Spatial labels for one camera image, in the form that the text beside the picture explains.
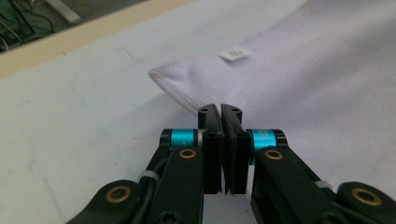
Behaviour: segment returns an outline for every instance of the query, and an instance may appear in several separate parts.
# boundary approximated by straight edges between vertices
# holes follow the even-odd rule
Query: white tag
[[[233,62],[238,59],[245,58],[250,54],[251,54],[250,50],[234,47],[220,52],[219,56],[223,59]]]

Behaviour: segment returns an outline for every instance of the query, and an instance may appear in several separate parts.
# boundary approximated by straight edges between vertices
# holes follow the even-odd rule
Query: black metal bracket
[[[204,193],[244,194],[255,162],[251,207],[258,223],[396,223],[396,202],[374,187],[348,182],[334,193],[289,148],[280,130],[244,130],[242,110],[198,110],[198,129],[165,129],[138,184],[101,188],[69,223],[202,223]]]

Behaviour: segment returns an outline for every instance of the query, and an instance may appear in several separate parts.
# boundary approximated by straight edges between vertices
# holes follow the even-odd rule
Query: white cloth
[[[396,1],[308,1],[238,47],[252,54],[149,75],[194,114],[224,103],[244,111],[244,128],[283,130],[335,189],[360,181],[396,199]]]

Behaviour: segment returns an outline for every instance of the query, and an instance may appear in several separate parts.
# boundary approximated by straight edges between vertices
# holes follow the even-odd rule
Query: white table
[[[0,223],[65,223],[103,185],[136,180],[164,128],[197,123],[147,71],[232,46],[303,1],[152,0],[1,55]],[[243,195],[209,195],[204,223],[254,216]]]

